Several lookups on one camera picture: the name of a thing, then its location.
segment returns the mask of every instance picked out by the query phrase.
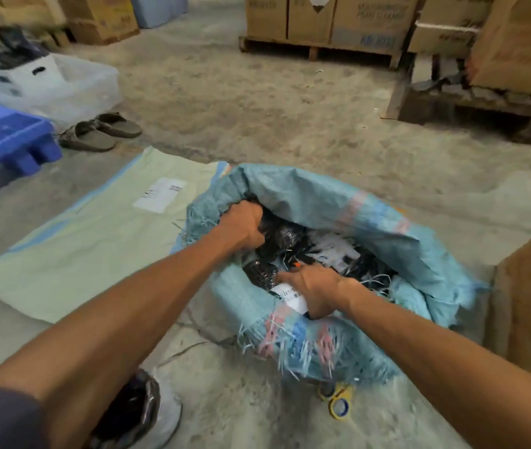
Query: person's right arm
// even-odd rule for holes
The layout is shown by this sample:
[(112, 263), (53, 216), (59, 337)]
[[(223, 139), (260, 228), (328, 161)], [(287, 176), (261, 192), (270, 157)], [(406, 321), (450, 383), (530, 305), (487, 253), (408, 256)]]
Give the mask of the person's right arm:
[(338, 309), (357, 324), (475, 449), (531, 448), (531, 374), (332, 269), (279, 273), (312, 318)]

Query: slipper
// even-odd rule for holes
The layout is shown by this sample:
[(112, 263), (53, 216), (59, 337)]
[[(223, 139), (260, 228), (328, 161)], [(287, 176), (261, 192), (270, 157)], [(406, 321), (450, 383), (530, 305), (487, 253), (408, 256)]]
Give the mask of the slipper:
[(77, 151), (104, 152), (116, 146), (108, 134), (96, 130), (92, 121), (81, 121), (69, 127), (59, 136), (60, 145)]
[(118, 112), (97, 115), (93, 123), (97, 130), (113, 137), (134, 138), (141, 135), (143, 131), (137, 123), (127, 120)]

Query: gray blue plastic container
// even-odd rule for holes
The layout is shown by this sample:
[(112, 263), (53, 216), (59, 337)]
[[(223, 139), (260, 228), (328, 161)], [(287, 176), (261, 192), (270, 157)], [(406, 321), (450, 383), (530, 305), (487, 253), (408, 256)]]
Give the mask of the gray blue plastic container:
[(186, 14), (188, 0), (130, 0), (141, 28), (155, 28)]

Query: human arm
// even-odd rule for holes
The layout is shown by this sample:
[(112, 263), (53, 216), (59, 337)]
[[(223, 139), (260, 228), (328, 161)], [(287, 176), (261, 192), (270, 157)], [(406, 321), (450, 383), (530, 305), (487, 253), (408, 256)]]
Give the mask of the human arm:
[(0, 365), (0, 388), (41, 404), (53, 449), (81, 447), (216, 266), (263, 243), (261, 214), (254, 203), (233, 205), (201, 240), (123, 279)]
[(321, 266), (279, 273), (321, 318), (338, 309), (475, 449), (531, 448), (531, 374)]

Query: blue container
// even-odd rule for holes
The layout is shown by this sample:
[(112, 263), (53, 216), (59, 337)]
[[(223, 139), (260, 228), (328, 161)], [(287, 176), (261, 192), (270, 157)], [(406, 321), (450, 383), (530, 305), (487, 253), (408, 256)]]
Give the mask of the blue container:
[(186, 14), (188, 0), (130, 0), (141, 28), (155, 28)]
[(54, 127), (45, 118), (0, 105), (0, 163), (29, 176), (41, 163), (54, 162), (62, 150), (54, 141)]

